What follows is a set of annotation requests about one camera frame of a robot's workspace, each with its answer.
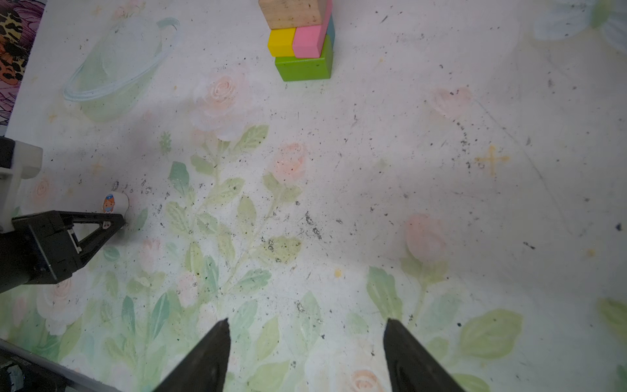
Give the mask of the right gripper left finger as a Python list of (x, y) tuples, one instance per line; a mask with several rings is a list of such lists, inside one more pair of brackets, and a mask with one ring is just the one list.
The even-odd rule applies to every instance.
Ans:
[(222, 392), (231, 349), (229, 320), (218, 321), (154, 392)]

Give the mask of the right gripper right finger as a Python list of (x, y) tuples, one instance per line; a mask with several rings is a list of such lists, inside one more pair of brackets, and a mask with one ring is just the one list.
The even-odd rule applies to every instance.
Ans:
[(393, 392), (464, 391), (400, 321), (387, 320), (383, 346)]

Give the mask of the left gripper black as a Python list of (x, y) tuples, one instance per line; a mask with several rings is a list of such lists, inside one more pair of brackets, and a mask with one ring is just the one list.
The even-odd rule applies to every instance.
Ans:
[(16, 217), (1, 234), (1, 291), (58, 284), (85, 267), (126, 226), (124, 215), (49, 211)]

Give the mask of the green rectangular block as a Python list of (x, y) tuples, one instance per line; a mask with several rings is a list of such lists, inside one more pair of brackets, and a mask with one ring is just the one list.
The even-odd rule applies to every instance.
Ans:
[(321, 56), (318, 58), (277, 57), (274, 64), (282, 80), (300, 82), (330, 79), (334, 59), (333, 43), (333, 38), (327, 34)]

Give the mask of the yellow rectangular block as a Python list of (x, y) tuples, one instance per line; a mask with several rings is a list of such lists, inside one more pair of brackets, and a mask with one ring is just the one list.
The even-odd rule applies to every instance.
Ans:
[(271, 29), (268, 40), (268, 49), (272, 57), (293, 57), (293, 41), (297, 29)]

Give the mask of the pink rectangular block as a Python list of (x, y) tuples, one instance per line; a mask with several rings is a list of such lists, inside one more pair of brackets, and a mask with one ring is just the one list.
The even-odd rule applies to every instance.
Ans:
[(292, 42), (292, 50), (297, 59), (315, 59), (321, 57), (323, 45), (331, 29), (333, 1), (326, 2), (323, 24), (298, 27)]

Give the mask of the natural wood rectangular block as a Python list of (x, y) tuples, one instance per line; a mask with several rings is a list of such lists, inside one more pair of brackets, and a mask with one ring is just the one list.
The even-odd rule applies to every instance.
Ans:
[(328, 10), (326, 0), (259, 0), (270, 29), (321, 25)]

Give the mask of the teal cube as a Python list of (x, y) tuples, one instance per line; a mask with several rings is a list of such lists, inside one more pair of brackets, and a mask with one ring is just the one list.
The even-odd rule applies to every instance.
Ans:
[(334, 46), (335, 45), (335, 39), (336, 39), (336, 30), (335, 30), (334, 21), (333, 21), (333, 17), (332, 16), (330, 17), (329, 22), (328, 22), (327, 36), (330, 39), (331, 45)]

